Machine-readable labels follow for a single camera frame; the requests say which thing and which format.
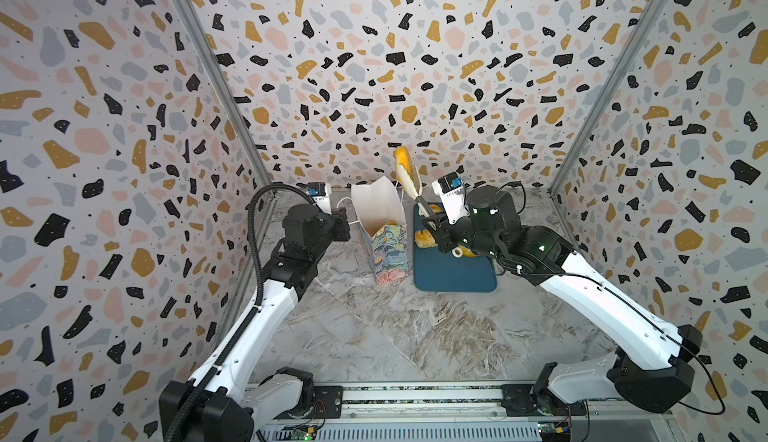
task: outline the gray marble countertop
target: gray marble countertop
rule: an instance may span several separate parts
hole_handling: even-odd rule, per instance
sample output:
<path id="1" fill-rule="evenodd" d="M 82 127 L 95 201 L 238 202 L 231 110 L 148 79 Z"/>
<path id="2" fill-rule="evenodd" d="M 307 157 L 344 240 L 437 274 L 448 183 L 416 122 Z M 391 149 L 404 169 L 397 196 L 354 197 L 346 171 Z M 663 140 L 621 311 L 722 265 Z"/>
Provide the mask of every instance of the gray marble countertop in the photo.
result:
<path id="1" fill-rule="evenodd" d="M 348 195 L 334 192 L 334 206 Z M 279 196 L 260 245 L 263 261 L 283 236 L 286 211 L 299 201 L 292 193 Z M 355 220 L 351 202 L 343 204 Z M 406 197 L 404 206 L 408 216 L 413 201 Z M 528 190 L 521 218 L 562 233 L 544 191 Z M 361 237 L 355 224 L 348 243 L 328 248 L 318 277 L 278 328 L 252 381 L 284 366 L 311 371 L 320 381 L 527 380 L 547 362 L 599 357 L 614 347 L 583 315 L 514 275 L 500 276 L 493 293 L 421 292 L 412 270 L 400 283 L 376 285 Z M 409 240 L 412 245 L 412 234 Z"/>

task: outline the paper bag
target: paper bag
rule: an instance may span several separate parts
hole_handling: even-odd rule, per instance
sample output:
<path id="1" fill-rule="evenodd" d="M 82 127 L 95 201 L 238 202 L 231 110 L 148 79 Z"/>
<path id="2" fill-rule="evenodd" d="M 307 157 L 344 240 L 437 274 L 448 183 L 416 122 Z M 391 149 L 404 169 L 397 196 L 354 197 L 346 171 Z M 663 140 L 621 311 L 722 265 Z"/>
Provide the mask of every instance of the paper bag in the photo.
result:
<path id="1" fill-rule="evenodd" d="M 408 229 L 397 189 L 386 177 L 352 186 L 352 204 L 376 283 L 402 281 L 408 275 Z"/>

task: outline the patterned backdrop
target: patterned backdrop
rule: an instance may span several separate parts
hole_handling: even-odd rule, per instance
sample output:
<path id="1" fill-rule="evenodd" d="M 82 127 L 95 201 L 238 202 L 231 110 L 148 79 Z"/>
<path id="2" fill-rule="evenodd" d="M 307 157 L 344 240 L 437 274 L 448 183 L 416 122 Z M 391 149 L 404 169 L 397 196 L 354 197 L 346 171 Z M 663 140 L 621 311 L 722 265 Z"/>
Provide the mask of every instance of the patterned backdrop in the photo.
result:
<path id="1" fill-rule="evenodd" d="M 169 0 L 0 0 L 0 439 L 160 440 L 250 169 Z"/>
<path id="2" fill-rule="evenodd" d="M 275 180 L 548 185 L 648 0 L 191 0 Z"/>
<path id="3" fill-rule="evenodd" d="M 768 437 L 766 26 L 768 0 L 669 1 L 558 196 L 614 283 L 704 333 L 727 412 L 676 406 L 692 441 Z"/>

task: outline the terrazzo wall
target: terrazzo wall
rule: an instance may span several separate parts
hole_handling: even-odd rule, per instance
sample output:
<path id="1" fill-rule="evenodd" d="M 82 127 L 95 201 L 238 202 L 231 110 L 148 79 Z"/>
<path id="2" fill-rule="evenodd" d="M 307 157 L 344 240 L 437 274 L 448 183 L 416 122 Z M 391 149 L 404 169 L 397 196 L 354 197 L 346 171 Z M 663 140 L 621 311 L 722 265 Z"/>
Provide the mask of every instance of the terrazzo wall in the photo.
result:
<path id="1" fill-rule="evenodd" d="M 169 0 L 0 23 L 0 439 L 160 440 L 244 263 L 248 163 Z"/>
<path id="2" fill-rule="evenodd" d="M 676 406 L 689 440 L 768 424 L 768 0 L 670 0 L 558 195 L 582 252 L 704 333 L 727 412 Z M 687 404 L 719 410 L 696 368 Z"/>
<path id="3" fill-rule="evenodd" d="M 554 176 L 648 0 L 191 0 L 288 183 Z"/>

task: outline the blue tray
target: blue tray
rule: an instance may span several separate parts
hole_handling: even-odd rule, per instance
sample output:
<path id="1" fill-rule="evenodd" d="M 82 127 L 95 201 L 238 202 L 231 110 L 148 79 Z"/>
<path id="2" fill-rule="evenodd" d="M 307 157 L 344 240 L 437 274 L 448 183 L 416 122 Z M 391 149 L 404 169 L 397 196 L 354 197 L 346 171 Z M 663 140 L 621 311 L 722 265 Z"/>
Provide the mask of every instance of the blue tray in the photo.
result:
<path id="1" fill-rule="evenodd" d="M 413 230 L 426 227 L 413 207 Z M 496 274 L 488 257 L 454 257 L 441 253 L 437 247 L 419 249 L 413 244 L 413 283 L 418 290 L 441 293 L 492 293 L 496 289 Z"/>

